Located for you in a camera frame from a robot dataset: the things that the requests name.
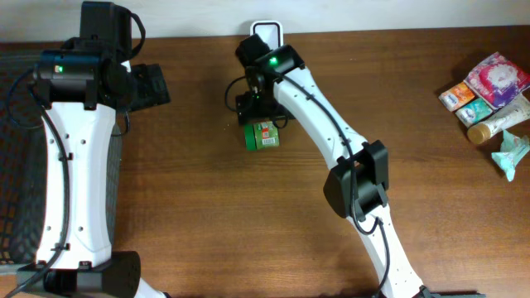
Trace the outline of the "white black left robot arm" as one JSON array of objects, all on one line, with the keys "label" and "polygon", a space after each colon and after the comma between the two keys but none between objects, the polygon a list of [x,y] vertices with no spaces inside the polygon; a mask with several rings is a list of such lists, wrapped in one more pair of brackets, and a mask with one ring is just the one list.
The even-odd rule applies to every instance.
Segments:
[{"label": "white black left robot arm", "polygon": [[106,210],[116,117],[169,103],[159,65],[134,65],[139,16],[85,1],[79,35],[44,50],[28,86],[46,134],[46,202],[35,260],[18,269],[16,293],[43,297],[158,297],[134,251],[114,252]]}]

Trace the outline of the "cream tube gold cap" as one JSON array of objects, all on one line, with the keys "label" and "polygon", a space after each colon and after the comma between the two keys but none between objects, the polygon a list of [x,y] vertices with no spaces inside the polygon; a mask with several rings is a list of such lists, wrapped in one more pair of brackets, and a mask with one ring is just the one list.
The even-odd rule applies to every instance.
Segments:
[{"label": "cream tube gold cap", "polygon": [[475,124],[467,131],[468,139],[482,144],[499,132],[529,119],[529,100],[520,94],[488,119]]}]

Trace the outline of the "brown lid sauce jar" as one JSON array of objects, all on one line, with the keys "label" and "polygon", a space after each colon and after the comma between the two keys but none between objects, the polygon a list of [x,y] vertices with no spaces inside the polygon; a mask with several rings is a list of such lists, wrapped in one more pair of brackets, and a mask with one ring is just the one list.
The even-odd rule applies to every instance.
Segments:
[{"label": "brown lid sauce jar", "polygon": [[280,146],[278,129],[271,121],[245,124],[243,132],[248,151]]}]

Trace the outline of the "red purple pad package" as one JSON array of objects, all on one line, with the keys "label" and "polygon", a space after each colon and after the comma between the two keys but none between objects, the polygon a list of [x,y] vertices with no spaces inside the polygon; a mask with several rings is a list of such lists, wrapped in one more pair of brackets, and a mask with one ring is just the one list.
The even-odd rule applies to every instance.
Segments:
[{"label": "red purple pad package", "polygon": [[464,82],[493,110],[498,110],[529,87],[529,73],[495,52],[478,63]]}]

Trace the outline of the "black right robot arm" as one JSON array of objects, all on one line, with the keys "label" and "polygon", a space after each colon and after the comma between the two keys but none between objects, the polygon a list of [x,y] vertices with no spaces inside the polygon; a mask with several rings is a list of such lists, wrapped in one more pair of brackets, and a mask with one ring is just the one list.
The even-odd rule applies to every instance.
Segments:
[{"label": "black right robot arm", "polygon": [[248,91],[236,97],[234,111],[245,128],[248,147],[274,144],[272,134],[263,128],[298,121],[328,167],[323,187],[328,204],[354,227],[373,263],[378,276],[375,296],[431,296],[393,225],[387,196],[388,149],[380,141],[368,142],[337,113],[292,46],[273,50],[253,34],[239,43],[235,55],[244,68]]}]

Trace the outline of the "grey plastic mesh basket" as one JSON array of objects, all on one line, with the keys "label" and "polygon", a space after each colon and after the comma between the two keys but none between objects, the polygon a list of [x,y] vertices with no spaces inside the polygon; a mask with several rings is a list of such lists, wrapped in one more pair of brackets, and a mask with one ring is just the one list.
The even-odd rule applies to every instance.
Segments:
[{"label": "grey plastic mesh basket", "polygon": [[[41,241],[46,203],[46,144],[43,127],[26,130],[11,124],[4,101],[12,83],[40,58],[37,50],[1,52],[1,271],[33,263]],[[42,124],[38,110],[19,84],[11,99],[14,118],[27,126]],[[122,141],[108,148],[106,221],[114,244]]]}]

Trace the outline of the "mint green wipes pack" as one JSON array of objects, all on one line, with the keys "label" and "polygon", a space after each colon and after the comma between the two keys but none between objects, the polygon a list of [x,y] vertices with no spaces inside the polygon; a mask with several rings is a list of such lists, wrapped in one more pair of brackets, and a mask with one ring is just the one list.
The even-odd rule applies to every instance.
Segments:
[{"label": "mint green wipes pack", "polygon": [[517,137],[507,130],[503,131],[503,141],[498,152],[491,157],[504,172],[509,182],[513,181],[517,164],[529,153],[529,137]]}]

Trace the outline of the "teal tissue pack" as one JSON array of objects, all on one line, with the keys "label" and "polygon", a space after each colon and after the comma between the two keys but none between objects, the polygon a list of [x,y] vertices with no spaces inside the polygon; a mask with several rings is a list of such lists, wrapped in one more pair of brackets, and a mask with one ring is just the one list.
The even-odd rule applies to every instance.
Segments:
[{"label": "teal tissue pack", "polygon": [[466,127],[471,127],[492,113],[493,109],[483,99],[475,99],[458,109],[455,115]]}]

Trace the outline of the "orange tissue pack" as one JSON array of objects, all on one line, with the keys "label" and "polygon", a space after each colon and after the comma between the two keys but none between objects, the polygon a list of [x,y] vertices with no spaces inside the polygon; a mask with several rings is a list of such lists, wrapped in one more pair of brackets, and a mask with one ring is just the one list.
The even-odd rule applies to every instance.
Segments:
[{"label": "orange tissue pack", "polygon": [[455,112],[474,98],[475,93],[465,82],[458,83],[439,96],[441,103],[450,112]]}]

